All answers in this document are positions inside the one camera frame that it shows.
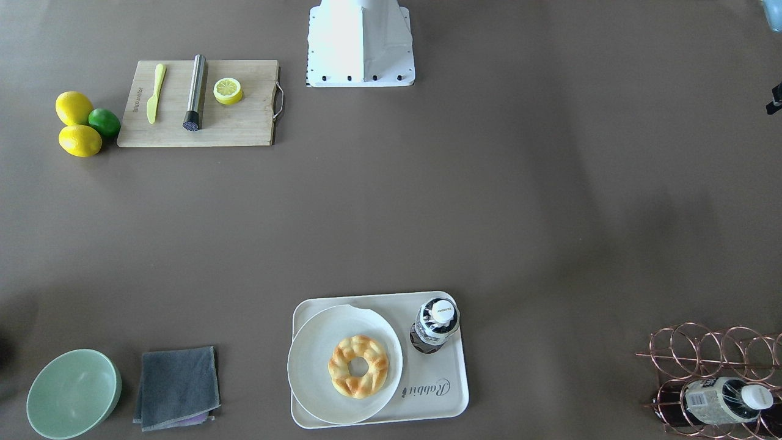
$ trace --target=green bowl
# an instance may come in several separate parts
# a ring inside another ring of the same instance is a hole
[[[95,350],[73,350],[35,378],[27,395],[27,419],[46,438],[73,438],[111,414],[121,388],[120,372],[109,358]]]

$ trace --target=metal handle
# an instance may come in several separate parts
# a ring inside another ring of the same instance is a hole
[[[282,109],[285,108],[285,92],[282,90],[282,87],[280,87],[280,81],[277,81],[276,84],[277,84],[277,89],[279,89],[280,91],[280,111],[278,111],[271,117],[272,122],[277,122],[277,116],[279,116],[280,113],[282,113]]]

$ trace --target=bottle in rack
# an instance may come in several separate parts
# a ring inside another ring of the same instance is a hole
[[[410,327],[410,342],[421,353],[434,353],[458,328],[459,310],[456,305],[446,298],[432,298],[418,310]]]
[[[681,402],[682,395],[683,405],[674,403]],[[762,385],[747,384],[737,377],[719,377],[664,386],[660,390],[660,401],[654,403],[659,404],[655,408],[661,420],[673,427],[686,427],[753,422],[761,410],[771,407],[773,396]]]

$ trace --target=white bottle cap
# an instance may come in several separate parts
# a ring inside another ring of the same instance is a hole
[[[741,389],[741,399],[752,409],[771,408],[774,397],[771,391],[762,385],[747,385]]]
[[[454,305],[450,301],[439,300],[432,304],[432,319],[438,324],[448,324],[454,318]]]

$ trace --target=lemon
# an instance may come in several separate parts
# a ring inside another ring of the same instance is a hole
[[[242,100],[242,85],[234,78],[223,78],[214,83],[214,98],[220,104],[230,106]]]
[[[79,92],[64,92],[57,96],[54,108],[65,125],[86,125],[92,111],[92,103],[87,96]]]
[[[59,144],[74,156],[89,157],[100,151],[103,140],[93,127],[68,125],[59,132]]]
[[[90,112],[87,122],[106,138],[112,138],[120,132],[120,118],[111,113],[111,110],[95,109]]]

